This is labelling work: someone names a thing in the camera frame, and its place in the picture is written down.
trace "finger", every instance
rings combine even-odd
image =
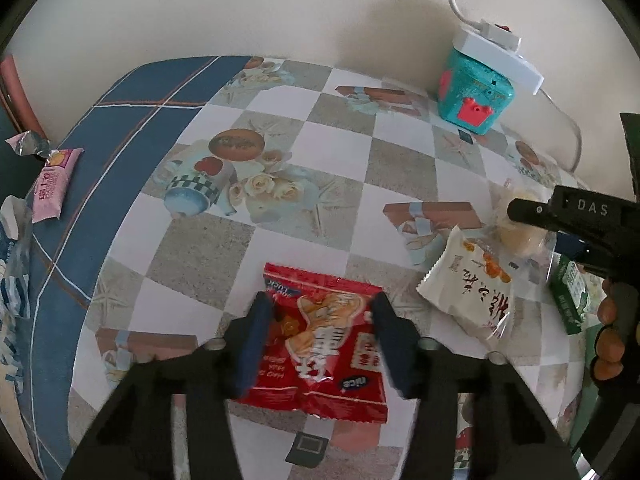
[[[618,375],[622,371],[622,364],[609,363],[603,359],[598,359],[593,366],[593,375],[599,381],[608,381]]]
[[[625,353],[625,344],[618,333],[612,328],[606,328],[600,334],[596,344],[596,354],[605,361],[617,363]]]
[[[611,298],[605,298],[598,307],[598,319],[604,325],[609,325],[616,320],[618,311]]]

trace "power strip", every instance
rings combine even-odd
[[[505,50],[493,41],[489,41],[487,38],[482,37],[477,30],[467,25],[460,26],[453,38],[453,47],[465,54],[465,56],[478,60],[480,63],[499,72],[512,83],[531,92],[533,95],[538,93],[545,79],[536,67],[522,56],[516,54],[516,52]]]

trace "teal container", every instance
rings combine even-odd
[[[438,113],[450,123],[483,135],[513,100],[505,76],[455,48],[440,77]]]

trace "wall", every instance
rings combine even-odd
[[[640,60],[600,0],[458,0],[508,24],[546,90],[580,124],[578,175],[631,197],[618,113],[640,112]],[[446,0],[40,0],[10,45],[26,93],[59,139],[112,82],[154,60],[261,54],[335,64],[435,88],[456,20]],[[561,162],[574,140],[541,96],[505,122]]]

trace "silver wrapper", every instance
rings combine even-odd
[[[23,133],[22,138],[15,145],[14,151],[18,155],[38,155],[46,159],[47,162],[58,152],[58,150],[52,149],[49,139],[33,130]]]

